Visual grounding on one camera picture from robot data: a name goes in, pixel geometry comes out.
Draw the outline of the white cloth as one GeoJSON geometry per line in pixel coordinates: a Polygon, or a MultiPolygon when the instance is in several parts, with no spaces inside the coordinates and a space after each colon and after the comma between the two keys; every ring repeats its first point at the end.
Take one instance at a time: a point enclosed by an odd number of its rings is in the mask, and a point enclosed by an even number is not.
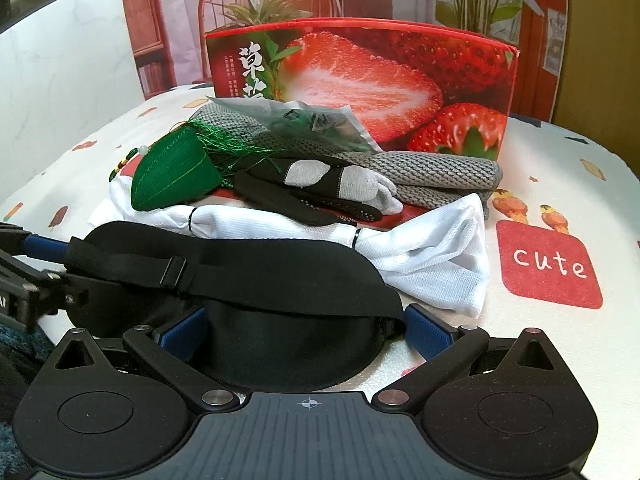
{"type": "Polygon", "coordinates": [[[120,218],[199,238],[327,240],[355,249],[387,285],[439,309],[477,318],[486,300],[490,265],[480,198],[467,195],[389,231],[345,223],[305,226],[275,212],[228,205],[177,205],[136,211],[130,177],[110,184],[120,218]]]}

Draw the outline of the plastic bag with green cable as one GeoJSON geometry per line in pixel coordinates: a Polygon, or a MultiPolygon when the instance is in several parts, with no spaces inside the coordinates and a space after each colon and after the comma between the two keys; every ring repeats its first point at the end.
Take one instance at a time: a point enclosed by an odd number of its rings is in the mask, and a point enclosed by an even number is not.
{"type": "Polygon", "coordinates": [[[210,98],[192,118],[263,148],[322,155],[376,153],[381,149],[349,106],[331,108],[299,101],[210,98]]]}

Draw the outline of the black and grey glove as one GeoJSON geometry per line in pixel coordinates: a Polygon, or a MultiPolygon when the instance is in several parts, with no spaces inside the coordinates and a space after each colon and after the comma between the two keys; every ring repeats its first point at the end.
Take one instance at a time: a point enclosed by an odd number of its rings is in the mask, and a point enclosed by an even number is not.
{"type": "Polygon", "coordinates": [[[233,187],[244,200],[306,226],[377,222],[404,210],[389,178],[332,157],[247,157],[233,187]]]}

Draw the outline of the black eye mask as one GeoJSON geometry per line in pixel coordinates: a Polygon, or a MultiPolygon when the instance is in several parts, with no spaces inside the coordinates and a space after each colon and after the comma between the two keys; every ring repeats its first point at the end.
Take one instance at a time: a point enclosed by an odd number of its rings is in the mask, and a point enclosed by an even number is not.
{"type": "Polygon", "coordinates": [[[203,240],[115,221],[73,238],[64,263],[131,289],[130,306],[100,313],[101,334],[203,309],[192,364],[245,391],[337,385],[406,329],[398,293],[375,266],[327,240],[203,240]]]}

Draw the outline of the cartoon printed table mat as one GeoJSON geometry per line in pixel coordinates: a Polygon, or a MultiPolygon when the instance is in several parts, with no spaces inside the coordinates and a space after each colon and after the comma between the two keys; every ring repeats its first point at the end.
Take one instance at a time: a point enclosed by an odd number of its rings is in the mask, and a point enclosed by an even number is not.
{"type": "MultiPolygon", "coordinates": [[[[112,122],[58,140],[61,155],[19,184],[67,113],[47,117],[29,148],[1,151],[1,218],[67,240],[124,214],[130,177],[113,169],[188,120],[213,97],[179,87],[112,122]]],[[[497,337],[543,330],[582,386],[599,421],[584,474],[639,474],[639,182],[626,164],[583,136],[510,119],[499,165],[503,198],[488,204],[489,281],[470,322],[497,337]]]]}

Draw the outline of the grey knitted cloth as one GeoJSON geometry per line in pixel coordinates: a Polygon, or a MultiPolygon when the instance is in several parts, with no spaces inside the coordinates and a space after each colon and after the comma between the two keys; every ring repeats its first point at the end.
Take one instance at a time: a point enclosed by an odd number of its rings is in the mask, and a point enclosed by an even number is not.
{"type": "Polygon", "coordinates": [[[483,210],[488,211],[488,198],[502,180],[502,169],[496,162],[470,156],[383,150],[322,155],[284,148],[270,150],[306,158],[338,158],[374,170],[396,185],[398,200],[425,209],[442,207],[475,193],[480,196],[483,210]]]}

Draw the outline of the red strawberry box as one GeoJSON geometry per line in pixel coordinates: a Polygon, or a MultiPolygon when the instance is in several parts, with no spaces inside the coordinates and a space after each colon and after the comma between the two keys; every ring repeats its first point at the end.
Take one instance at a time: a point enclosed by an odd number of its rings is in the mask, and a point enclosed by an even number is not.
{"type": "Polygon", "coordinates": [[[217,96],[347,106],[384,150],[496,159],[518,49],[437,25],[296,18],[204,36],[217,96]]]}

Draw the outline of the printed room backdrop poster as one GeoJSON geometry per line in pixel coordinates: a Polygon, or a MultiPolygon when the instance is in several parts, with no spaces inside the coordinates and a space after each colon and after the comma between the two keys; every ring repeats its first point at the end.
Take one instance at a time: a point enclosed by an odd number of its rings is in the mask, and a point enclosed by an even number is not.
{"type": "Polygon", "coordinates": [[[233,26],[290,18],[391,18],[476,32],[518,49],[514,113],[548,120],[562,70],[568,0],[122,0],[142,92],[230,74],[210,62],[206,37],[233,26]]]}

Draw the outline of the green leaf-shaped sachet with tassel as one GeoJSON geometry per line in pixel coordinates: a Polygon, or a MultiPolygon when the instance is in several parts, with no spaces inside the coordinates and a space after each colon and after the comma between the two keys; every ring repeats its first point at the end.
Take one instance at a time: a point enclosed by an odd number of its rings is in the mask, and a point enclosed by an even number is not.
{"type": "Polygon", "coordinates": [[[151,211],[194,202],[217,188],[232,188],[239,172],[280,155],[241,140],[229,127],[188,120],[141,154],[130,184],[130,205],[151,211]]]}

